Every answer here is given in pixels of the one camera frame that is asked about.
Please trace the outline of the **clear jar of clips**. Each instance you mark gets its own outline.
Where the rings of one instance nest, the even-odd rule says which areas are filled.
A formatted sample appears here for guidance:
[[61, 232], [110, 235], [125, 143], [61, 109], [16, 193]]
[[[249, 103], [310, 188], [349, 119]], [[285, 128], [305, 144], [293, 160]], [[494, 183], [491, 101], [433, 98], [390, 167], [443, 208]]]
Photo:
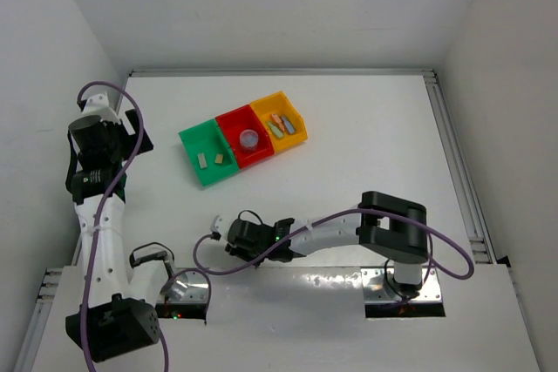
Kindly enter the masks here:
[[239, 134], [239, 144], [244, 152], [254, 152], [259, 143], [258, 132], [252, 129], [245, 129]]

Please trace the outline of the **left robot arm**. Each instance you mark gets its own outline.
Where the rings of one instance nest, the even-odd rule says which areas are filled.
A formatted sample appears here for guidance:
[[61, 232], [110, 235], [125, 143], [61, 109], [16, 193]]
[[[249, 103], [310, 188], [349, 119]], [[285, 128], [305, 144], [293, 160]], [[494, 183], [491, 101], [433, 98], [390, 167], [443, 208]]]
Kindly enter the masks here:
[[133, 133], [112, 110], [83, 112], [68, 126], [71, 165], [66, 187], [80, 225], [85, 298], [78, 312], [66, 317], [65, 330], [89, 365], [160, 340], [156, 305], [172, 273], [169, 251], [139, 258], [124, 253], [126, 176], [119, 171], [133, 151], [153, 149], [151, 139], [140, 131], [137, 112], [125, 115]]

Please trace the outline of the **blue highlighter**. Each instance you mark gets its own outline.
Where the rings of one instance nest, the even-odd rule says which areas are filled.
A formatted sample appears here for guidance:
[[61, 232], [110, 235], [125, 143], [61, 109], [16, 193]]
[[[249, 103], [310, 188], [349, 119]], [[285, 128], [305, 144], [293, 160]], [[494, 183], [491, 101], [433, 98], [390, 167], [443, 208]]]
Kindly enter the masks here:
[[285, 126], [286, 132], [287, 132], [289, 135], [295, 134], [295, 133], [296, 133], [296, 129], [295, 129], [295, 127], [291, 124], [291, 122], [289, 121], [289, 119], [288, 119], [285, 115], [282, 115], [282, 116], [281, 116], [281, 119], [282, 119], [283, 125]]

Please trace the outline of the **orange highlighter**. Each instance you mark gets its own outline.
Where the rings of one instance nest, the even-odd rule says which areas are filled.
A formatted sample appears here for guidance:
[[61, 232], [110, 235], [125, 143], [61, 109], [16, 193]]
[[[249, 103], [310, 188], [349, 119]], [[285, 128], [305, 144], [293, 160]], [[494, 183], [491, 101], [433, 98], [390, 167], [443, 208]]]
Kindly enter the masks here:
[[286, 131], [283, 121], [276, 113], [272, 113], [271, 118], [273, 119], [274, 123], [278, 125], [278, 127], [281, 129], [282, 132]]

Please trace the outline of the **green highlighter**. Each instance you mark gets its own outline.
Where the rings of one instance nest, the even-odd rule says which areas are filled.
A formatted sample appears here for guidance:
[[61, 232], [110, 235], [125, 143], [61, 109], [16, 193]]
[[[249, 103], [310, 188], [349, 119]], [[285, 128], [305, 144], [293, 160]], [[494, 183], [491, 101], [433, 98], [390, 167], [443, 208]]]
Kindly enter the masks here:
[[281, 139], [281, 138], [283, 137], [282, 131], [281, 131], [277, 126], [275, 126], [273, 123], [271, 123], [271, 122], [269, 122], [269, 121], [267, 122], [267, 125], [268, 125], [269, 129], [271, 130], [271, 132], [272, 132], [278, 139]]

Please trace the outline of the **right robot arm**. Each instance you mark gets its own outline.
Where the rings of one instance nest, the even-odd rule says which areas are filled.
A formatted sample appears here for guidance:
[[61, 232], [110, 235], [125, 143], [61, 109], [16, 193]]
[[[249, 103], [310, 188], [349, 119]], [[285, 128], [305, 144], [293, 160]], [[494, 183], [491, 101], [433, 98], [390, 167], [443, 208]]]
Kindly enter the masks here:
[[236, 218], [230, 224], [225, 251], [246, 262], [259, 256], [291, 262], [333, 247], [359, 245], [393, 262], [391, 285], [411, 299], [423, 286], [428, 260], [425, 206], [379, 192], [365, 192], [356, 212], [325, 220], [278, 220], [273, 225]]

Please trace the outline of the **long grey eraser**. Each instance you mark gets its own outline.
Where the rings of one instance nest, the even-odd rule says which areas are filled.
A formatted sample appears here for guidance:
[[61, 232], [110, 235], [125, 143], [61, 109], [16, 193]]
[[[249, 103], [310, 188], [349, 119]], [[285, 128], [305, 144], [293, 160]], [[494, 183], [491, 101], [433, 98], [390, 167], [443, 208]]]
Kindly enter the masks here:
[[208, 167], [207, 159], [204, 152], [197, 154], [197, 160], [200, 169], [206, 169]]

